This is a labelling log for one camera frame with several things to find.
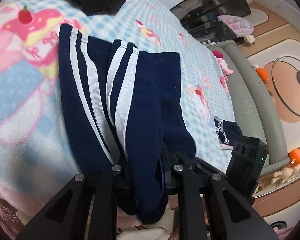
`orange toy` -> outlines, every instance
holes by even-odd
[[[263,83],[266,83],[267,81],[269,81],[268,74],[263,68],[258,67],[256,69],[256,72],[258,73],[258,75],[261,78],[261,80],[263,81]]]
[[[300,164],[300,150],[299,149],[293,149],[289,154],[290,163],[293,166],[296,166]]]

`pink ribbon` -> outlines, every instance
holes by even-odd
[[[43,44],[50,43],[53,46],[53,40],[58,40],[57,33],[55,31],[50,32],[50,36],[42,40]]]
[[[26,49],[26,52],[29,53],[29,54],[31,54],[34,59],[41,58],[38,55],[39,50],[38,50],[37,47],[33,47],[32,49]]]
[[[72,24],[72,21],[70,21],[70,20],[68,20],[68,19],[64,19],[64,20],[63,20],[63,23],[68,23],[68,24],[71,25],[71,24]]]

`black device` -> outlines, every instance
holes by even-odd
[[[238,144],[256,147],[255,156],[259,156],[259,147],[264,144],[257,146],[256,142],[241,140]],[[278,239],[246,198],[226,180],[237,176],[237,173],[232,174],[234,167],[245,170],[236,162],[244,166],[249,164],[236,152],[233,151],[234,165],[227,175],[204,161],[191,165],[198,174],[188,168],[186,162],[179,164],[178,155],[163,146],[161,162],[165,193],[178,194],[180,240],[207,239],[200,194],[205,199],[212,240]],[[130,194],[129,173],[119,165],[91,178],[77,174],[29,221],[16,240],[83,240],[86,233],[88,240],[115,240],[117,196]],[[93,195],[90,227],[87,228]]]
[[[268,147],[258,138],[241,136],[234,143],[226,170],[228,182],[244,197],[252,195],[265,164]]]

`cartoon girl print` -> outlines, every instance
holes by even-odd
[[[229,94],[229,90],[228,90],[228,86],[227,86],[226,79],[225,79],[224,76],[220,77],[220,84],[223,87],[223,89],[225,90],[226,94],[228,95]]]
[[[185,46],[188,46],[186,39],[184,38],[182,33],[178,33],[178,40],[181,41]]]
[[[154,7],[153,7],[149,2],[146,2],[146,4],[149,6],[149,8],[150,8],[151,10],[154,10]]]
[[[193,87],[192,84],[188,84],[188,91],[191,96],[191,100],[194,103],[197,113],[208,123],[210,121],[210,108],[208,100],[206,99],[200,85]]]
[[[210,83],[210,79],[208,78],[208,76],[205,75],[205,74],[202,74],[200,68],[198,68],[198,67],[196,67],[195,70],[201,75],[204,88],[205,89],[210,89],[211,88],[211,83]]]
[[[140,33],[142,36],[147,38],[152,44],[156,45],[158,48],[161,47],[161,41],[160,38],[155,34],[154,31],[146,28],[142,22],[136,20],[136,25],[139,28]]]

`navy clothing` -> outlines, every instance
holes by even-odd
[[[63,24],[59,77],[66,131],[82,172],[97,175],[126,158],[133,195],[119,199],[120,207],[145,224],[158,221],[168,201],[156,173],[163,142],[195,155],[179,105],[179,54],[150,54]]]
[[[214,118],[216,132],[220,143],[234,146],[234,142],[238,136],[242,136],[242,131],[236,122],[229,122],[222,119]]]

